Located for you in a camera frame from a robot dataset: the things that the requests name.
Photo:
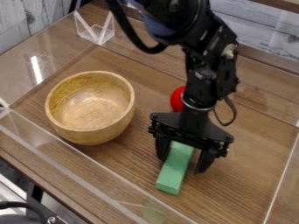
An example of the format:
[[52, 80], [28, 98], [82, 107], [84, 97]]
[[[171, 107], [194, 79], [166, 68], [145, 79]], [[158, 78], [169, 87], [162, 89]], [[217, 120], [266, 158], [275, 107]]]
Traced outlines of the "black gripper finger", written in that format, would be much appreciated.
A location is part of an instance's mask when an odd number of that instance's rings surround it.
[[165, 161], [169, 157], [171, 142], [173, 141], [169, 138], [165, 138], [162, 136], [155, 139], [157, 156], [162, 161]]
[[206, 150], [201, 153], [201, 157], [199, 157], [198, 164], [195, 167], [197, 174], [205, 173], [210, 169], [210, 167], [215, 161], [217, 154], [218, 154], [218, 152], [214, 149]]

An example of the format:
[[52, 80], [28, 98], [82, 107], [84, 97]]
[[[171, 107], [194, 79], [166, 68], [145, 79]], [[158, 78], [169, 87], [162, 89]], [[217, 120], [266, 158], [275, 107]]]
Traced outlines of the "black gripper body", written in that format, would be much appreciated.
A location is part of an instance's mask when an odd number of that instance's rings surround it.
[[171, 141], [190, 145], [203, 151], [211, 146], [217, 148], [217, 157], [226, 157], [234, 136], [217, 126], [207, 115], [181, 124], [181, 112], [153, 113], [149, 132], [154, 138], [165, 137]]

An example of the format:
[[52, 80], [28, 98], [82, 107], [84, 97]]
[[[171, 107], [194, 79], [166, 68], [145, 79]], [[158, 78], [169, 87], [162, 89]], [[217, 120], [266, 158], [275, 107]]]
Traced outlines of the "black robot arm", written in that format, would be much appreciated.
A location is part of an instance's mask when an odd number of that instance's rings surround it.
[[201, 150], [195, 171], [206, 172], [215, 159], [229, 154], [234, 136], [214, 123], [210, 113], [217, 103], [234, 103], [237, 92], [239, 42], [238, 35], [211, 10], [210, 0], [127, 0], [142, 12], [145, 26], [158, 45], [149, 46], [139, 38], [119, 0], [104, 0], [133, 44], [149, 54], [169, 46], [185, 52], [187, 82], [182, 91], [183, 109], [150, 115], [149, 132], [155, 138], [157, 156], [171, 156], [171, 143]]

